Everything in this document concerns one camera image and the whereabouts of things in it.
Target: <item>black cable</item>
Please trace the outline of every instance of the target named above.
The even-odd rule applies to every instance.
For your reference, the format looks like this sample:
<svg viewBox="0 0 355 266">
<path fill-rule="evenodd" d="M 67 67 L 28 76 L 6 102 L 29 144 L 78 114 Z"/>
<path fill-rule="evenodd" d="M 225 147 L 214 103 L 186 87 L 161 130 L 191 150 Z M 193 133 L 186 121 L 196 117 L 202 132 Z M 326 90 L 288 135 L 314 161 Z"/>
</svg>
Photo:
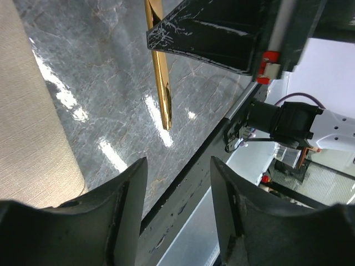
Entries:
<svg viewBox="0 0 355 266">
<path fill-rule="evenodd" d="M 277 102 L 275 103 L 275 105 L 278 105 L 278 104 L 280 104 L 281 102 L 287 100 L 288 98 L 291 98 L 291 97 L 294 97 L 294 96 L 303 96 L 303 97 L 309 98 L 309 99 L 312 100 L 316 105 L 318 105 L 318 107 L 325 109 L 325 106 L 324 106 L 318 99 L 316 99 L 315 97 L 313 97 L 312 95 L 307 94 L 307 93 L 291 93 L 291 94 L 288 94 L 288 95 L 286 95 L 285 97 L 282 97 L 279 101 L 277 101 Z"/>
<path fill-rule="evenodd" d="M 231 154 L 232 152 L 234 152 L 234 151 L 236 151 L 239 147 L 240 147 L 240 145 L 242 144 L 242 143 L 246 143 L 246 142 L 256 142 L 256 141 L 260 141 L 260 142 L 264 142 L 264 141 L 275 141 L 275 140 L 273 140 L 273 139 L 269 139 L 269 138 L 265 138 L 265 137 L 260 137 L 260 138 L 250 138 L 250 137 L 248 137 L 248 138 L 246 138 L 246 139 L 243 139 L 241 142 L 239 142 L 239 144 L 238 144 L 238 146 L 237 146 L 237 148 L 235 148 L 235 149 L 233 149 L 233 150 L 229 150 L 229 147 L 228 147 L 228 145 L 229 145 L 229 143 L 226 145 L 226 147 L 225 147 L 225 151 L 226 152 L 228 152 L 229 154 Z"/>
<path fill-rule="evenodd" d="M 226 146 L 224 147 L 225 152 L 229 153 L 229 144 L 230 144 L 233 140 L 235 140 L 236 138 L 237 138 L 237 137 L 234 136 L 234 137 L 232 137 L 232 138 L 229 139 L 229 141 L 227 142 Z"/>
</svg>

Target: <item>transparent plastic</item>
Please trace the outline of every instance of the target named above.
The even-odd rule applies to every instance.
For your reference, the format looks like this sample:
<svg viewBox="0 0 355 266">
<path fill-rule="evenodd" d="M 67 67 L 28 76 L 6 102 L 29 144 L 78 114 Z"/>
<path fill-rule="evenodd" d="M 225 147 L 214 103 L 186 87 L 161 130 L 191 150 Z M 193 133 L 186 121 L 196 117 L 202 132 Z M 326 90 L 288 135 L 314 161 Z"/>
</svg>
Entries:
<svg viewBox="0 0 355 266">
<path fill-rule="evenodd" d="M 297 165 L 298 159 L 300 158 L 301 152 L 302 152 L 301 150 L 287 148 L 287 147 L 284 147 L 284 146 L 277 143 L 273 157 L 275 159 L 291 166 L 292 168 L 295 168 Z"/>
</svg>

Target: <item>beige fabric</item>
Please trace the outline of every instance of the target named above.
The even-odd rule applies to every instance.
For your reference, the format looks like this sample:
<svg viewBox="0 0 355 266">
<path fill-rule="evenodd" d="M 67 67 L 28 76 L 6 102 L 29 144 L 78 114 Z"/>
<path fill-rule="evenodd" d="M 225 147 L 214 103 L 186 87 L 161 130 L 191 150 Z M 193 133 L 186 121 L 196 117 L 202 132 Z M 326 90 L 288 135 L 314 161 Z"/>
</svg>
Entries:
<svg viewBox="0 0 355 266">
<path fill-rule="evenodd" d="M 77 197 L 84 179 L 21 19 L 0 1 L 0 198 L 38 208 Z"/>
</svg>

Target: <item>gray marble countertop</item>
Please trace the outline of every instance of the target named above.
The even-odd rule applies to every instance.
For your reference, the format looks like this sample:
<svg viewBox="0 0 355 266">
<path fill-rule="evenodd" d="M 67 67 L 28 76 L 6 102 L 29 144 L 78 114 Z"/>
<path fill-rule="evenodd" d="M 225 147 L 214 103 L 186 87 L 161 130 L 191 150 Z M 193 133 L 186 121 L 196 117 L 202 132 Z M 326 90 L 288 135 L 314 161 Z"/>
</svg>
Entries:
<svg viewBox="0 0 355 266">
<path fill-rule="evenodd" d="M 168 55 L 173 128 L 165 131 L 143 0 L 14 2 L 88 188 L 146 156 L 146 215 L 248 78 Z M 165 14 L 178 3 L 163 1 Z"/>
</svg>

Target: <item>red clip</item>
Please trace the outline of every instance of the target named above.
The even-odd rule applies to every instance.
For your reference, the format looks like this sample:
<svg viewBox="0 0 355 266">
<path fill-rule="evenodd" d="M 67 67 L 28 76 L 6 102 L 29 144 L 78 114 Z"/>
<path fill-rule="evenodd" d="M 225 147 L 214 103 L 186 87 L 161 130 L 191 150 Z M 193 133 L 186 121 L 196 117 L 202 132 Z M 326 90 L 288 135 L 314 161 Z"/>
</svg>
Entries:
<svg viewBox="0 0 355 266">
<path fill-rule="evenodd" d="M 265 84 L 265 85 L 270 83 L 270 79 L 263 76 L 263 74 L 265 72 L 265 67 L 266 67 L 267 63 L 275 63 L 276 64 L 279 56 L 280 56 L 279 52 L 273 52 L 273 51 L 264 52 L 264 54 L 262 55 L 262 62 L 260 65 L 258 78 L 256 79 L 256 81 L 258 83 Z"/>
<path fill-rule="evenodd" d="M 268 175 L 264 175 L 261 179 L 261 182 L 263 183 L 270 183 L 271 182 L 271 179 L 269 178 Z"/>
</svg>

